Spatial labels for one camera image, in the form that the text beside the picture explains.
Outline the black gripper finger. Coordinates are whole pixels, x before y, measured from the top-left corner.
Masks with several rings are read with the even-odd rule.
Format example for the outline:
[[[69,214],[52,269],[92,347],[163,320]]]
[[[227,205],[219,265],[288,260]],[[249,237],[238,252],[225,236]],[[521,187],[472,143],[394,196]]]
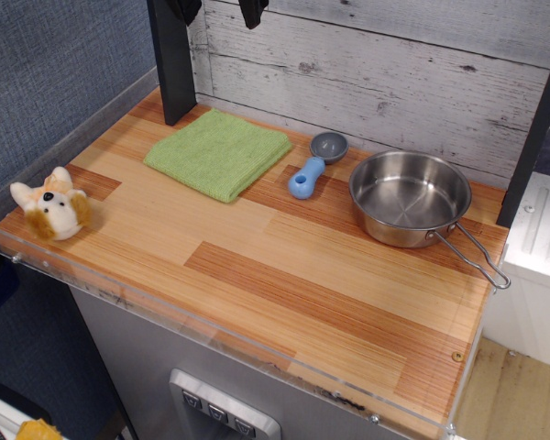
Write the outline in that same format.
[[[166,0],[167,6],[173,14],[187,26],[195,20],[202,7],[201,0]]]
[[[248,29],[260,24],[263,11],[269,6],[269,0],[239,0],[239,7]]]

